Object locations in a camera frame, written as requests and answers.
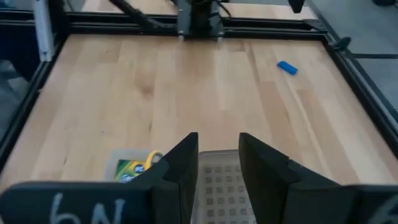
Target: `blue object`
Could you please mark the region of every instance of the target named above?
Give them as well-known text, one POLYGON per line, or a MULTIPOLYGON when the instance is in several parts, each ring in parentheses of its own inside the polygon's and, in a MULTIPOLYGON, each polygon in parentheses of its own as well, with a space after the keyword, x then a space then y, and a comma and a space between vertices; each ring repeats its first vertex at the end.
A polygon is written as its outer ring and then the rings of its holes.
POLYGON ((278 67, 285 70, 287 73, 291 75, 295 75, 298 71, 297 68, 293 67, 291 64, 285 62, 285 61, 280 61, 278 62, 278 67))

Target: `wooden surface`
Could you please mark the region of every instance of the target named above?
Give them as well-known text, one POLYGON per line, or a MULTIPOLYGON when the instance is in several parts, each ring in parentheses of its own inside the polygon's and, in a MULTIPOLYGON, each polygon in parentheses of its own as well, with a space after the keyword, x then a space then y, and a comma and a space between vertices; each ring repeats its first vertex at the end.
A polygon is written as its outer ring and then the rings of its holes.
MULTIPOLYGON (((272 6, 228 7, 272 16, 272 6)), ((285 9, 275 17, 294 17, 285 9)), ((102 180, 113 149, 167 152, 191 131, 200 151, 236 149, 248 132, 341 184, 398 180, 395 157, 319 42, 72 35, 0 188, 102 180), (298 75, 280 71, 279 60, 298 75)))

